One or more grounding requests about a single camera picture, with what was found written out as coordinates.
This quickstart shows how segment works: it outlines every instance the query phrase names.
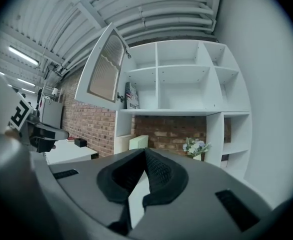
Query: white ceiling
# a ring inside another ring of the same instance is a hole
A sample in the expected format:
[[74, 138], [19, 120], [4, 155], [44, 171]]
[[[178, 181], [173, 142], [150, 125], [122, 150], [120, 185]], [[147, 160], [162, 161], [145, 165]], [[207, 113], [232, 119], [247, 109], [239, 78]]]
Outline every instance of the white ceiling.
[[[61, 74], [85, 64], [110, 23], [117, 26], [128, 44], [179, 35], [210, 37], [219, 1], [12, 0], [0, 16], [0, 71], [17, 88], [37, 92], [45, 82], [53, 87]], [[9, 46], [39, 61], [39, 65], [11, 53]]]

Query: book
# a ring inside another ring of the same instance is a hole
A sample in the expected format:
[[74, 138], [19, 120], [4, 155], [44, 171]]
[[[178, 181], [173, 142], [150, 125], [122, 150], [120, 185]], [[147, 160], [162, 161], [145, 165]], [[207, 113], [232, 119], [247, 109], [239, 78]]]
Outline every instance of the book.
[[75, 141], [75, 138], [74, 137], [68, 137], [66, 139], [67, 142], [74, 142]]
[[138, 92], [130, 82], [125, 84], [125, 96], [127, 109], [139, 109]]

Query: potted plant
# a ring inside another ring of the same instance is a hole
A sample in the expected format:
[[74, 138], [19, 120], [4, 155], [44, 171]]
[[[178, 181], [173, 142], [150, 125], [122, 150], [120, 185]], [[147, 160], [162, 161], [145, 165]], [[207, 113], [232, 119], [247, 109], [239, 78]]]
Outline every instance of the potted plant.
[[201, 154], [209, 150], [211, 144], [205, 144], [204, 141], [194, 138], [186, 138], [185, 144], [183, 144], [183, 151], [187, 152], [190, 158], [196, 160], [202, 160]]

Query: black box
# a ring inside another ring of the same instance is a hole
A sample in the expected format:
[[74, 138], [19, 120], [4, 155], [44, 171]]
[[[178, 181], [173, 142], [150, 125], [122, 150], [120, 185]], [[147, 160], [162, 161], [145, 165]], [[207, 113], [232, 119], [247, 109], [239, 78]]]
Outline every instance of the black box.
[[83, 138], [75, 138], [74, 144], [77, 145], [78, 147], [82, 148], [82, 147], [87, 146], [87, 141]]

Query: white shelving unit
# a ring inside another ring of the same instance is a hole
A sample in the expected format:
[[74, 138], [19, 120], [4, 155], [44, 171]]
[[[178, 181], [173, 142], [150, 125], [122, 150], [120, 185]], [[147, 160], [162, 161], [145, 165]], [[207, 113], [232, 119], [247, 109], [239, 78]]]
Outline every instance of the white shelving unit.
[[[139, 109], [127, 109], [121, 101], [129, 81], [137, 89]], [[102, 91], [95, 93], [95, 86]], [[224, 44], [169, 40], [129, 48], [111, 24], [87, 60], [75, 99], [116, 110], [115, 137], [131, 133], [132, 115], [206, 116], [212, 148], [205, 161], [221, 166], [222, 155], [229, 154], [224, 169], [238, 179], [244, 176], [252, 137], [250, 100]], [[224, 118], [231, 118], [228, 144]]]

